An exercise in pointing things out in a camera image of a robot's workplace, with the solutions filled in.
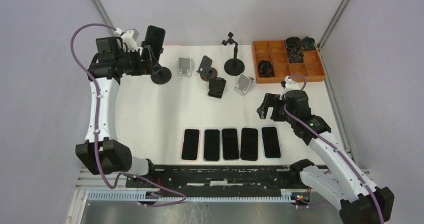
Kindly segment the tall black phone stand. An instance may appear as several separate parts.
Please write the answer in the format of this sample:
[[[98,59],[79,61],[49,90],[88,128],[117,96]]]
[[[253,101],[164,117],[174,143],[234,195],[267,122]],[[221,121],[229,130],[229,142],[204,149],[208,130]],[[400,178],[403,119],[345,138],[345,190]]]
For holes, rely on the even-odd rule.
[[[225,62],[224,70],[230,76],[239,76],[245,70],[244,62],[238,59],[239,44],[237,41],[233,39],[234,34],[232,32],[229,32],[227,36],[228,36],[228,39],[227,40],[223,39],[221,44],[224,46],[234,45],[234,48],[233,48],[233,57],[228,59]]]
[[[172,78],[172,73],[169,68],[161,66],[159,61],[156,59],[153,49],[150,45],[145,44],[144,41],[141,42],[141,47],[147,49],[151,62],[152,74],[150,78],[154,84],[163,85],[168,83]]]

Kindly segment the black phone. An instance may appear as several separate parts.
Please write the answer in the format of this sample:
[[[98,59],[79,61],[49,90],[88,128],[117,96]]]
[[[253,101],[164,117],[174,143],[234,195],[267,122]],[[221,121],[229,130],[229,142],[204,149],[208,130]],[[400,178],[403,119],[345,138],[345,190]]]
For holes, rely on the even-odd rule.
[[[222,151],[225,161],[234,161],[240,158],[238,132],[236,128],[224,128],[221,132]]]
[[[240,158],[244,161],[258,160],[259,132],[256,128],[245,127],[241,130]]]
[[[141,57],[143,60],[152,59],[151,55],[158,62],[163,53],[163,44],[165,40],[165,29],[153,25],[149,25],[146,30],[146,35],[143,41],[143,49]]]

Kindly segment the white case phone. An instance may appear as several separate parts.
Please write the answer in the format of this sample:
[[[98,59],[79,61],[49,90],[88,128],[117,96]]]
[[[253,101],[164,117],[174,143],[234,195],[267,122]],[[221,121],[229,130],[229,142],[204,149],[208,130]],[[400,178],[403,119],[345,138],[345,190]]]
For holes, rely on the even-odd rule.
[[[264,157],[266,159],[280,159],[282,151],[277,128],[275,126],[262,127],[261,135]]]

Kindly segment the clear case phone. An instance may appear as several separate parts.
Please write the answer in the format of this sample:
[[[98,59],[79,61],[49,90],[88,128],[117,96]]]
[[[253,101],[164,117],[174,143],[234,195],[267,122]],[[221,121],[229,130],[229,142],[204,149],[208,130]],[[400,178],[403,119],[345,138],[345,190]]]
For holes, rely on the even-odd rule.
[[[220,160],[220,130],[206,129],[203,140],[203,160],[206,162],[218,162]]]

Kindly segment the pink case phone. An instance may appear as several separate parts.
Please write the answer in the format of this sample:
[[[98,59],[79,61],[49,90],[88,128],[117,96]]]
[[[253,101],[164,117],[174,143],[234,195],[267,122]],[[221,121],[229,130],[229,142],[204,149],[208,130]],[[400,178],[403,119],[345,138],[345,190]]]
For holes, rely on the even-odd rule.
[[[183,161],[196,161],[199,155],[200,130],[185,129],[181,150]]]

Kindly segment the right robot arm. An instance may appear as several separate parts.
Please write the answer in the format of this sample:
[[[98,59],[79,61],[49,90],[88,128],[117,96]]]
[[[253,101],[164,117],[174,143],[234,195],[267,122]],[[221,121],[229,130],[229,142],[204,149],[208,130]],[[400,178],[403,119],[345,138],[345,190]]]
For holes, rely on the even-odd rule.
[[[325,174],[309,159],[290,166],[289,183],[317,191],[338,211],[344,224],[384,224],[391,219],[395,196],[388,187],[378,187],[349,157],[325,120],[312,114],[305,91],[266,93],[256,110],[260,119],[287,122],[294,134],[325,163]]]

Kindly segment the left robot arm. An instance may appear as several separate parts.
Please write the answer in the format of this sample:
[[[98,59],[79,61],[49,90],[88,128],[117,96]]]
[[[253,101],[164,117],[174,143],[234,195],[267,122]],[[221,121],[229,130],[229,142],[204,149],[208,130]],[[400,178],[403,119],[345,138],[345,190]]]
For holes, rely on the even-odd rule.
[[[121,78],[153,75],[162,70],[163,34],[147,34],[141,46],[128,33],[96,39],[97,53],[86,69],[91,107],[84,142],[75,154],[93,175],[127,172],[133,164],[129,147],[118,141],[116,103]]]

